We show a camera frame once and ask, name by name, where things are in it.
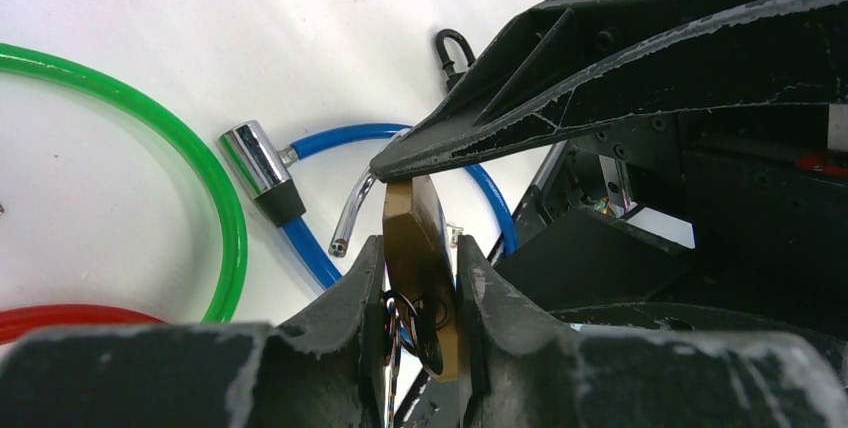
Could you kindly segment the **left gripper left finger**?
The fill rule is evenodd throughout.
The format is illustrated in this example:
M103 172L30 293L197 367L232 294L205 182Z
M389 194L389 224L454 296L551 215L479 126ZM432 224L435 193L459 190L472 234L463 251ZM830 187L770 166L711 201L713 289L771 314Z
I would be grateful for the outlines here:
M33 332L1 364L5 427L379 427L383 240L280 325Z

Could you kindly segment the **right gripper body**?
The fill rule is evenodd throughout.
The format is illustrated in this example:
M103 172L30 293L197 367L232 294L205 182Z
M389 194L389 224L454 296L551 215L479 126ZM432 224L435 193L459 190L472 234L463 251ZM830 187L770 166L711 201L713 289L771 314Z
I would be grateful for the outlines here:
M847 159L827 131L824 108L741 108L607 124L575 146L611 197L687 222L719 275L769 275L847 309Z

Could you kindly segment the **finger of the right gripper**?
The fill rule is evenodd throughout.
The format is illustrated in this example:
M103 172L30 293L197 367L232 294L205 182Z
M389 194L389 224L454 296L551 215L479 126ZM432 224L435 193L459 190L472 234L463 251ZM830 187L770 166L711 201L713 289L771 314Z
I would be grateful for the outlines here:
M371 166L407 179L637 117L846 100L847 0L547 0Z
M765 274L721 276L692 250L587 208L567 212L495 269L572 323L847 336L844 306Z

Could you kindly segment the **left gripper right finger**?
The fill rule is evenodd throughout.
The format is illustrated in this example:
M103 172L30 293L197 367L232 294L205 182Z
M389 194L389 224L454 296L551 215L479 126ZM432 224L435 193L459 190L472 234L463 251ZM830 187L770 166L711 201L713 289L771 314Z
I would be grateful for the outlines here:
M780 332L573 329L457 243L462 427L843 427L847 394Z

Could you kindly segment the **brass padlock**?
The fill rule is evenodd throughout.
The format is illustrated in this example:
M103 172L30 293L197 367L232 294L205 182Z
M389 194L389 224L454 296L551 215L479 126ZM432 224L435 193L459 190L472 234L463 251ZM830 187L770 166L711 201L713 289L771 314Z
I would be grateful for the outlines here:
M375 262L361 328L361 360L396 366L409 348L438 382L460 373L455 274L437 189L427 175L386 186L381 236L365 249Z

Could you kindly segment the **blue cable lock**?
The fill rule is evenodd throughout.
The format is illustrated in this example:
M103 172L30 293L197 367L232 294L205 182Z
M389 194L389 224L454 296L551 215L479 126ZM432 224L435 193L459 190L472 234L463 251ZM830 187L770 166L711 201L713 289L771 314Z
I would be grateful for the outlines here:
M301 261L319 286L332 287L344 275L330 261L328 255L309 229L303 215L306 207L297 190L288 167L313 155L345 145L370 140L390 140L402 135L409 127L398 123L364 123L346 125L312 134L277 150L258 121L250 120L225 131L219 144L231 166L240 176L251 199L271 223L282 229ZM509 256L519 248L519 238L510 210L493 178L479 164L466 166L487 200L501 231L502 254ZM343 209L339 229L349 238L358 211L375 178L369 169L358 181Z

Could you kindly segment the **red cable lock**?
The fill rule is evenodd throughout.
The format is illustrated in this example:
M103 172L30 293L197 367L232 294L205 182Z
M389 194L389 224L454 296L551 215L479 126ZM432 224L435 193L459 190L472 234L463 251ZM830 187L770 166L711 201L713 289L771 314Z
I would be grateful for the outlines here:
M138 311L94 304L52 304L1 311L1 345L17 341L29 332L53 326L89 324L163 323Z

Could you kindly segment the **green cable lock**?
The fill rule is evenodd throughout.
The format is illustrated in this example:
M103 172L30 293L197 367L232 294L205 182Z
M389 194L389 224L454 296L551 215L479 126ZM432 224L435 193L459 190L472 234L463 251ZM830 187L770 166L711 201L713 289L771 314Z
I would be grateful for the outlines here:
M215 206L222 240L218 279L202 320L230 322L237 311L247 277L248 229L236 188L207 144L162 104L94 68L3 43L1 70L62 85L97 98L145 124L183 158L196 173Z

